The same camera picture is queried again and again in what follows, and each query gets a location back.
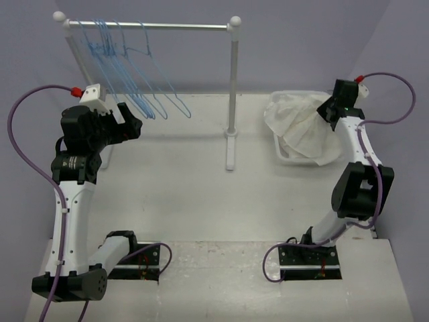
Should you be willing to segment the blue wire hanger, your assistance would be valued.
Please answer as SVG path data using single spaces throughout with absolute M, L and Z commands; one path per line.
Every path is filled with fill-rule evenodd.
M 168 85 L 169 89 L 171 90 L 172 94 L 174 95 L 175 100 L 171 99 L 164 90 L 161 89 L 159 85 L 156 85 L 156 89 L 158 90 L 159 94 L 162 94 L 165 96 L 186 118 L 190 119 L 192 117 L 192 112 L 189 110 L 188 106 L 183 102 L 183 100 L 178 96 L 178 93 L 176 89 L 174 88 L 173 84 L 170 82 L 170 79 L 168 78 L 168 75 L 164 72 L 163 68 L 160 66 L 158 61 L 155 59 L 150 46 L 149 41 L 149 35 L 147 28 L 143 25 L 141 21 L 137 22 L 139 26 L 142 28 L 144 35 L 145 35 L 145 50 L 138 50 L 137 48 L 132 48 L 129 46 L 125 47 L 125 51 L 132 51 L 139 54 L 142 54 L 144 56 L 147 56 L 150 60 L 153 66 L 156 68 L 157 72 L 160 74 L 160 76 L 163 78 L 163 80 Z

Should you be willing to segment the bundle of blue hangers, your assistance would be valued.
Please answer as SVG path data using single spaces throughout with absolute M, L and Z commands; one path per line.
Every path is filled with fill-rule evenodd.
M 123 63 L 123 59 L 128 58 L 126 45 L 123 44 L 122 51 L 118 51 L 117 44 L 113 40 L 107 23 L 101 19 L 93 20 L 100 37 L 100 42 L 93 42 L 88 36 L 88 27 L 85 27 L 82 21 L 76 21 L 82 30 L 90 55 L 106 80 L 108 89 L 115 101 L 118 103 L 119 98 L 117 86 L 113 84 L 111 76 L 119 78 L 119 83 L 125 88 L 124 96 L 128 98 L 130 103 L 140 112 L 144 119 L 156 119 L 156 114 L 158 114 L 162 119 L 167 120 L 168 113 L 165 107 L 159 103 L 160 109 L 158 109 L 148 100 L 146 95 L 143 94 L 142 90 L 139 89 L 136 82 L 132 79 Z

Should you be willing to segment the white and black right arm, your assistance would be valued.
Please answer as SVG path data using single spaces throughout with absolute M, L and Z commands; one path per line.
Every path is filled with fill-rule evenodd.
M 338 136 L 347 165 L 333 188 L 331 210 L 302 236 L 300 258 L 308 264 L 335 246 L 351 227 L 371 229 L 386 202 L 394 171 L 376 156 L 366 132 L 365 116 L 355 107 L 358 82 L 338 79 L 331 97 L 317 112 Z

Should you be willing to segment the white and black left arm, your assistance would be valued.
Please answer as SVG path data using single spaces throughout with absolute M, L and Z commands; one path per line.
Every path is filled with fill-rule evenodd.
M 32 291 L 51 301 L 99 301 L 107 279 L 120 261 L 138 259 L 139 246 L 130 230 L 110 232 L 101 247 L 88 253 L 90 205 L 101 167 L 101 152 L 110 145 L 140 137 L 142 122 L 126 103 L 118 109 L 123 123 L 112 112 L 101 114 L 84 105 L 62 112 L 62 139 L 57 141 L 51 163 L 56 191 L 56 216 L 52 247 L 45 272 L 32 280 Z

